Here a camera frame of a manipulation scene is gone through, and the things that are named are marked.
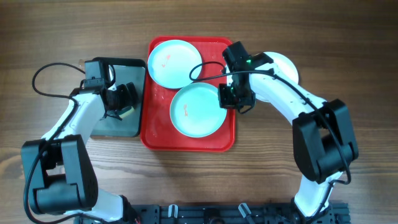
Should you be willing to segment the green yellow sponge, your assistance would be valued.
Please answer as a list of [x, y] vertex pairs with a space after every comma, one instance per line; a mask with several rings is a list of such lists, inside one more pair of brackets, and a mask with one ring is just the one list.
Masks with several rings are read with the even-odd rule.
[[125, 117], [129, 116], [130, 114], [132, 114], [135, 111], [134, 107], [132, 106], [128, 106], [124, 109], [122, 109], [121, 111], [118, 112], [118, 115], [121, 119], [124, 119]]

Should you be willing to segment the white plate front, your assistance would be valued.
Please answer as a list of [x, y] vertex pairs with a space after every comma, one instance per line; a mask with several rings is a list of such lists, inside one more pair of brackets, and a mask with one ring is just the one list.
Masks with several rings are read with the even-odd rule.
[[[299, 72], [294, 63], [289, 58], [278, 52], [263, 52], [263, 53], [265, 53], [271, 59], [273, 59], [274, 63], [276, 64], [275, 67], [277, 67], [283, 74], [289, 77], [296, 84], [299, 84], [300, 81]], [[227, 85], [231, 86], [233, 81], [232, 75], [228, 75], [226, 77], [226, 81]], [[269, 103], [269, 101], [261, 95], [256, 94], [256, 99], [265, 103]]]

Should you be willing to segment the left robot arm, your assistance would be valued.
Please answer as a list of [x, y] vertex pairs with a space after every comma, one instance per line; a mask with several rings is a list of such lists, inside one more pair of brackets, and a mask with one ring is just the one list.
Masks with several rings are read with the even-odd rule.
[[58, 215], [58, 223], [75, 219], [94, 223], [140, 223], [127, 198], [98, 187], [86, 150], [96, 124], [106, 118], [122, 121], [139, 102], [133, 82], [117, 84], [116, 67], [145, 69], [141, 59], [96, 57], [85, 62], [79, 87], [61, 98], [68, 108], [40, 139], [21, 148], [25, 175], [24, 211], [33, 223], [36, 215]]

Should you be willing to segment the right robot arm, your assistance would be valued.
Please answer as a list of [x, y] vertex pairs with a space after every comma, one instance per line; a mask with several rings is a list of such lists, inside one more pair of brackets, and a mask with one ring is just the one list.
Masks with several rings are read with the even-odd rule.
[[349, 165], [359, 156], [347, 106], [311, 94], [283, 74], [270, 56], [249, 55], [240, 42], [227, 46], [222, 56], [223, 74], [232, 79], [219, 85], [222, 108], [244, 114], [261, 96], [292, 125], [294, 159], [302, 173], [294, 204], [304, 221], [314, 221], [326, 211], [333, 187], [350, 184]]

